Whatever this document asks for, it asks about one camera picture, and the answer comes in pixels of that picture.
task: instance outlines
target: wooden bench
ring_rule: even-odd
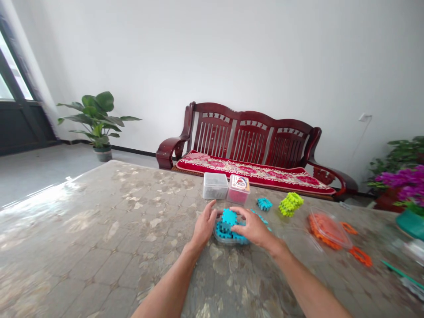
[[[314,166],[314,176],[341,188],[333,197],[355,194],[356,182],[347,174],[315,161],[321,128],[296,119],[273,119],[255,111],[236,112],[216,103],[190,103],[185,108],[184,128],[179,137],[163,141],[156,158],[161,169],[173,169],[173,154],[179,160],[186,151],[280,168]]]

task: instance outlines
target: bench armrest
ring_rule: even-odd
[[[172,137],[164,140],[156,152],[156,159],[158,160],[159,169],[171,170],[174,166],[172,162],[172,154],[175,152],[177,160],[181,159],[184,143],[190,138],[187,136]]]
[[[332,175],[334,175],[337,179],[340,180],[341,183],[341,189],[337,191],[334,194],[334,197],[337,199],[341,199],[341,195],[343,194],[356,194],[358,192],[358,185],[356,184],[355,180],[353,180],[351,177],[349,177],[346,173],[341,172],[336,169],[328,168],[325,166],[320,165],[318,162],[316,162],[314,159],[309,159],[307,161],[308,164],[311,166],[320,168],[322,170],[328,171]]]

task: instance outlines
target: black baseboard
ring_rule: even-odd
[[[63,139],[61,139],[61,142],[64,143],[64,144],[67,144],[67,145],[90,144],[90,141],[85,140],[85,139],[75,139],[75,140],[63,140]],[[156,157],[156,154],[154,152],[131,149],[131,148],[127,148],[127,147],[113,146],[112,145],[112,149],[125,151],[125,152],[131,152],[131,153],[135,153],[135,154],[138,154],[138,155],[146,155],[146,156],[149,156],[149,157]]]
[[[339,191],[340,190],[340,188],[336,188],[336,187],[332,187],[334,190],[336,190],[336,191]],[[358,197],[367,197],[367,198],[370,198],[370,199],[373,199],[373,200],[375,200],[375,199],[377,199],[377,197],[375,196],[375,195],[373,195],[373,194],[370,194],[370,193],[363,193],[363,192],[358,192],[357,194],[355,194],[356,196],[358,196]]]
[[[153,153],[153,152],[148,152],[148,151],[143,151],[143,150],[136,150],[136,149],[131,149],[131,148],[127,148],[127,147],[113,146],[112,145],[112,149],[120,150],[120,151],[126,151],[126,152],[131,152],[131,153],[135,153],[135,154],[138,154],[138,155],[148,155],[149,157],[156,157],[156,154]]]

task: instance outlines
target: table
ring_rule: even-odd
[[[109,161],[0,213],[1,317],[129,317],[172,266],[208,202],[203,178]],[[293,218],[277,212],[285,193],[252,187],[274,203],[262,212],[274,233],[305,228],[310,206],[350,223],[366,268],[347,251],[322,245],[312,272],[355,317],[418,317],[421,304],[381,264],[423,269],[401,254],[407,241],[395,214],[305,197]],[[225,201],[218,208],[229,207]],[[273,261],[256,246],[227,247],[212,238],[194,270],[182,317],[302,317]]]

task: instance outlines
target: lime green building block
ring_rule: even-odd
[[[284,216],[293,217],[295,211],[303,204],[303,199],[295,192],[287,193],[278,208]]]

